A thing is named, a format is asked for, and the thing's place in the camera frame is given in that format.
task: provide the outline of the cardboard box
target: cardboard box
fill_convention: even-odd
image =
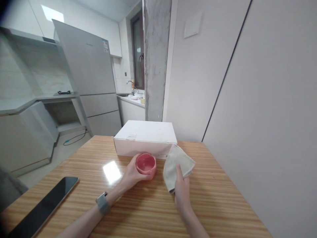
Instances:
[[[166,159],[177,139],[171,122],[129,120],[114,137],[114,143],[118,155],[147,152],[157,159]]]

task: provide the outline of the wooden table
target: wooden table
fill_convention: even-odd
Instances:
[[[191,203],[211,237],[271,237],[203,143],[179,141],[178,145],[196,161],[190,176]],[[94,136],[2,213],[7,227],[12,230],[63,177],[79,177],[76,188],[38,235],[55,237],[118,183],[110,184],[103,167],[114,161],[124,173],[130,160],[117,156],[113,137]],[[189,237],[166,189],[164,162],[157,160],[154,179],[126,192],[90,237]]]

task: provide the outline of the cup on counter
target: cup on counter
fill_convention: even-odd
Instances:
[[[145,153],[136,159],[136,169],[140,174],[151,175],[154,178],[156,173],[156,159],[153,155]]]

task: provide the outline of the watch strap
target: watch strap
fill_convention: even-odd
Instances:
[[[96,199],[96,203],[98,205],[99,211],[103,215],[107,214],[111,210],[111,207],[109,206],[107,200],[105,199],[106,195],[107,195],[107,192],[104,192]]]

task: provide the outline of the window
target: window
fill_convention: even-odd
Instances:
[[[144,38],[142,10],[131,19],[134,82],[144,90]]]

